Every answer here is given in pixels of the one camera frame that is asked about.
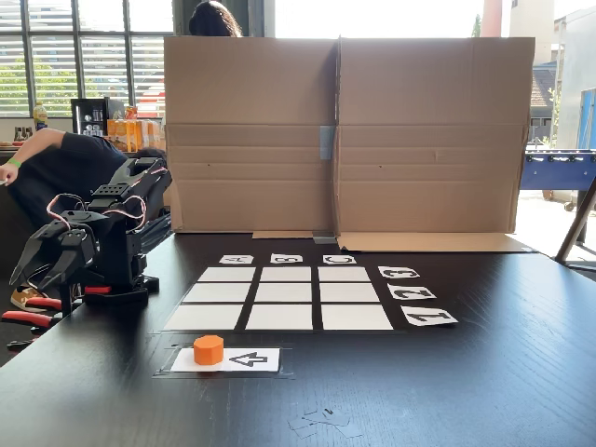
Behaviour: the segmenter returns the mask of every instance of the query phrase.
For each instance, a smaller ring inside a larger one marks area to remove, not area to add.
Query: green wristband
[[[15,165],[17,168],[20,168],[20,166],[22,165],[22,163],[20,163],[18,160],[15,160],[14,158],[10,158],[7,163]]]

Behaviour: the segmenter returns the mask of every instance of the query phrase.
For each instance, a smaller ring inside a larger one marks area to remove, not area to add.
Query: orange game piece
[[[224,360],[224,339],[217,335],[204,335],[195,340],[195,363],[215,365]]]

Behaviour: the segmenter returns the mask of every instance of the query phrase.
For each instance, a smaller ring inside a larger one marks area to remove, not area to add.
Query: white card
[[[209,267],[198,282],[251,282],[254,267]]]
[[[236,327],[242,305],[179,305],[164,331],[225,331]]]
[[[426,287],[393,286],[387,284],[391,296],[396,300],[426,300],[428,298],[437,298]]]
[[[354,256],[347,256],[343,254],[339,255],[325,255],[323,256],[323,263],[338,265],[338,264],[355,264],[356,260]]]
[[[252,264],[254,258],[248,254],[226,254],[220,264]]]
[[[278,347],[225,347],[223,361],[216,365],[199,365],[195,363],[195,352],[192,347],[181,349],[174,364],[169,369],[172,373],[213,373],[216,371],[279,371]]]
[[[323,329],[331,331],[390,331],[381,305],[322,305]]]
[[[434,326],[436,324],[456,323],[457,320],[443,309],[429,307],[401,307],[403,314],[414,326]]]
[[[252,306],[247,330],[298,331],[312,330],[312,305]]]
[[[272,254],[271,264],[296,264],[302,262],[299,254]]]
[[[308,282],[311,279],[310,267],[264,267],[261,281]]]
[[[370,282],[364,267],[319,267],[318,280],[321,282]]]
[[[309,282],[261,282],[255,302],[309,303],[313,292]]]
[[[384,278],[390,279],[420,277],[413,269],[408,267],[379,267],[379,272]]]
[[[243,303],[249,294],[249,282],[195,284],[183,303]]]
[[[321,283],[322,303],[378,303],[379,297],[370,282]]]

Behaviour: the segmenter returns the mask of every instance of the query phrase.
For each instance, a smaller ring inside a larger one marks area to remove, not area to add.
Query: dark hair
[[[188,28],[192,35],[242,36],[242,29],[230,11],[220,2],[211,0],[196,5]]]
[[[145,147],[140,151],[137,151],[130,155],[130,158],[161,158],[166,162],[166,166],[168,165],[168,160],[166,159],[165,151],[161,149],[155,149],[153,147]]]

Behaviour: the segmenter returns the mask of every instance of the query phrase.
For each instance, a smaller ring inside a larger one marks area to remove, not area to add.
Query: shoe
[[[43,298],[44,296],[36,291],[33,287],[28,287],[27,289],[23,289],[23,291],[14,291],[10,296],[10,302],[18,307],[20,310],[24,310],[25,312],[33,312],[35,314],[39,314],[43,312],[43,309],[35,309],[32,307],[27,307],[27,302],[31,298]]]

